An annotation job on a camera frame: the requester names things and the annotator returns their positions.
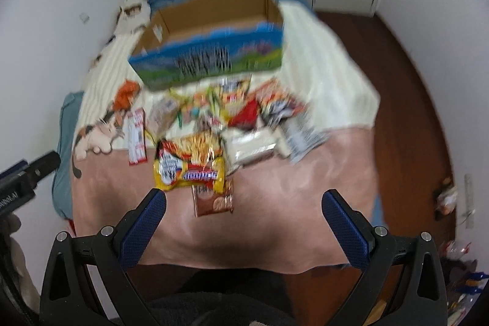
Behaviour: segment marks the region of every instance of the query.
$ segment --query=cookie package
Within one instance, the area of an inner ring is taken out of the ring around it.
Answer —
[[[192,186],[195,217],[208,214],[233,212],[233,182],[226,180],[224,192],[217,193],[205,185]]]

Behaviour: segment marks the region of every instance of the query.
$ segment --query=yellow snack bag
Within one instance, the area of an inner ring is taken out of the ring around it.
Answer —
[[[160,141],[153,173],[156,186],[163,191],[201,184],[223,193],[226,169],[219,138],[203,131]]]

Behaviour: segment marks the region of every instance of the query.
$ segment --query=snack package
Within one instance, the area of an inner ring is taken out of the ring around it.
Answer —
[[[272,156],[278,141],[268,127],[223,138],[232,169]]]
[[[171,94],[165,94],[160,101],[153,104],[146,121],[146,130],[155,143],[165,136],[182,105],[182,99]]]
[[[196,121],[195,129],[197,132],[210,130],[214,134],[221,133],[226,127],[217,118],[210,109],[203,108],[200,110],[199,118]]]
[[[214,115],[227,122],[238,114],[245,104],[251,75],[246,78],[226,76],[219,83],[211,85],[211,111]]]
[[[237,127],[241,130],[253,130],[256,127],[259,111],[258,101],[252,99],[228,121],[227,126]]]
[[[180,96],[174,91],[170,90],[170,93],[175,98],[182,101],[182,107],[180,109],[180,114],[178,115],[178,123],[180,127],[184,124],[190,123],[199,117],[200,110],[204,107],[209,107],[209,92],[197,92],[192,96],[185,97]]]
[[[163,191],[199,184],[222,193],[226,170],[219,138],[204,131],[160,141],[153,172],[156,187]]]
[[[144,110],[138,108],[127,114],[129,164],[146,163],[146,145],[144,140]]]
[[[445,189],[436,198],[436,210],[442,215],[449,215],[457,205],[458,190],[456,186]]]
[[[291,163],[299,162],[312,149],[320,146],[328,139],[327,134],[314,131],[305,111],[283,120],[280,123],[280,128],[291,152]]]
[[[277,79],[266,81],[248,97],[255,98],[267,126],[275,129],[280,121],[304,111],[306,105],[285,90]]]
[[[224,193],[219,194],[205,185],[192,186],[195,217],[207,214],[233,212],[233,182],[226,180]]]
[[[292,155],[292,151],[290,150],[289,145],[287,144],[287,138],[282,131],[282,128],[278,126],[273,131],[273,136],[277,138],[277,146],[275,147],[275,153],[278,154],[281,158],[285,159]]]

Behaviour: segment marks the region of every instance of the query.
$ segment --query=biscuit package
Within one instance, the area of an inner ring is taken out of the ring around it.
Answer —
[[[226,174],[219,138],[204,131],[158,143],[153,165],[156,187],[205,185],[216,193],[224,191]]]
[[[226,180],[224,192],[215,192],[205,185],[192,186],[194,197],[195,217],[207,214],[233,212],[233,182]]]

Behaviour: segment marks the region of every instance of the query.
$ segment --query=open cardboard box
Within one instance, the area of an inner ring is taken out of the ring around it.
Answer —
[[[191,0],[160,9],[129,63],[152,90],[282,63],[275,0]]]

